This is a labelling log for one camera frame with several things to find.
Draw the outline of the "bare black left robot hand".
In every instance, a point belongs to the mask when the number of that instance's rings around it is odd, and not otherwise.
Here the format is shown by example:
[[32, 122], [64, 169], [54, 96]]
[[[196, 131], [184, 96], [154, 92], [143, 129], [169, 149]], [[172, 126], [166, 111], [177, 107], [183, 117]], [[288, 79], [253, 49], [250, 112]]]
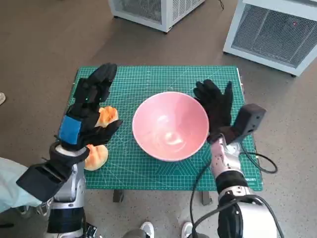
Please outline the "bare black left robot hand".
[[109, 94], [117, 73], [117, 65], [106, 63], [98, 67], [88, 78], [80, 78], [74, 92], [75, 102], [67, 109], [58, 135], [63, 148], [75, 151], [88, 144], [107, 144], [122, 124], [116, 120], [107, 127], [96, 126], [100, 117], [100, 103]]

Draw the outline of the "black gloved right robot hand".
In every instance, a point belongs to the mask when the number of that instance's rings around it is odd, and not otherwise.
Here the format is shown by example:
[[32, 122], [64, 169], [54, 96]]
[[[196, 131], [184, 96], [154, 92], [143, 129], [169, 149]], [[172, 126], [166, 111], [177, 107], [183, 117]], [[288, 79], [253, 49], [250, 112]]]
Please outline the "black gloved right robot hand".
[[231, 125], [231, 109], [233, 103], [232, 82], [229, 81], [224, 92], [210, 79], [196, 82], [193, 89], [195, 99], [205, 109], [209, 119], [209, 135], [213, 135], [220, 128]]

